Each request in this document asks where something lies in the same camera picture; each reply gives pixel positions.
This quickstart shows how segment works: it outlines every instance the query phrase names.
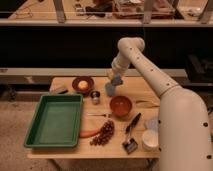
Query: small bowl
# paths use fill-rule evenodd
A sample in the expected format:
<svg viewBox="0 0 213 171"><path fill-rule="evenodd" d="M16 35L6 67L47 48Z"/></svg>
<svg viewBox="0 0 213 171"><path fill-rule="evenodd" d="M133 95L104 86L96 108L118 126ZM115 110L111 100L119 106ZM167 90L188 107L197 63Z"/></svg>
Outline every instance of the small bowl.
<svg viewBox="0 0 213 171"><path fill-rule="evenodd" d="M132 109L132 102L126 96L115 96L110 101L112 113L120 118L126 117Z"/></svg>
<svg viewBox="0 0 213 171"><path fill-rule="evenodd" d="M81 89L79 87L79 83L81 81L86 81L87 83L87 87L84 89ZM79 76L76 77L73 82L72 82L72 87L73 89L77 92L77 93L81 93L81 94L89 94L90 91L93 89L94 87L94 80L92 79L92 77L89 76Z"/></svg>

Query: yellow object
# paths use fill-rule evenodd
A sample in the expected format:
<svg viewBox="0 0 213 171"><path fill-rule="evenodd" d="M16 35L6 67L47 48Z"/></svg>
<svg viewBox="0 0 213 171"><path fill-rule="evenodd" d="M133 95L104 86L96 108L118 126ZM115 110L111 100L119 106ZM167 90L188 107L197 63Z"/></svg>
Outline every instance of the yellow object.
<svg viewBox="0 0 213 171"><path fill-rule="evenodd" d="M80 90L86 90L88 88L88 82L87 81L80 81L78 83L78 88Z"/></svg>

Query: toy food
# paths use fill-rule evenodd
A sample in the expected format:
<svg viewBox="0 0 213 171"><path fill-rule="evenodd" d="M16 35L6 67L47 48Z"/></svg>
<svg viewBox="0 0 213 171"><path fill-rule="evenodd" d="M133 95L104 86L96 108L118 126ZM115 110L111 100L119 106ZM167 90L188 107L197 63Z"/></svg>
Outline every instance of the toy food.
<svg viewBox="0 0 213 171"><path fill-rule="evenodd" d="M115 131L115 125L112 120L108 120L101 127L100 134L90 141L90 145L105 145L112 138Z"/></svg>
<svg viewBox="0 0 213 171"><path fill-rule="evenodd" d="M86 90L86 89L88 89L88 82L87 81L80 81L79 83L78 83L78 88L80 89L80 90Z"/></svg>
<svg viewBox="0 0 213 171"><path fill-rule="evenodd" d="M99 134L101 131L101 129L96 129L96 130L90 130L90 131L81 131L79 134L80 138L89 138L89 137L93 137L97 134Z"/></svg>

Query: small container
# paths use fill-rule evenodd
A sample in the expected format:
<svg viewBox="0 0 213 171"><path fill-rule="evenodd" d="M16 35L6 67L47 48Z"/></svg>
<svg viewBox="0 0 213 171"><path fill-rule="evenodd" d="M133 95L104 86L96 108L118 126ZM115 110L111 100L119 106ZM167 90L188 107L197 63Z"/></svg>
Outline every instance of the small container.
<svg viewBox="0 0 213 171"><path fill-rule="evenodd" d="M100 103L100 95L101 93L99 91L92 91L90 93L90 97L92 98L92 103L94 105L97 105Z"/></svg>
<svg viewBox="0 0 213 171"><path fill-rule="evenodd" d="M154 151L158 149L158 133L154 130L148 129L143 132L142 146L147 151Z"/></svg>

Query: green tray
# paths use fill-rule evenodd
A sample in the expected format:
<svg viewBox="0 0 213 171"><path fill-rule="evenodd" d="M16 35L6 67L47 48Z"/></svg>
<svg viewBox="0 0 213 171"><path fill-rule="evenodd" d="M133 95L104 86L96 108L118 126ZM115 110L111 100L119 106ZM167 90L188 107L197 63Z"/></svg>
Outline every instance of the green tray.
<svg viewBox="0 0 213 171"><path fill-rule="evenodd" d="M74 147L78 143L82 95L43 95L25 138L27 148Z"/></svg>

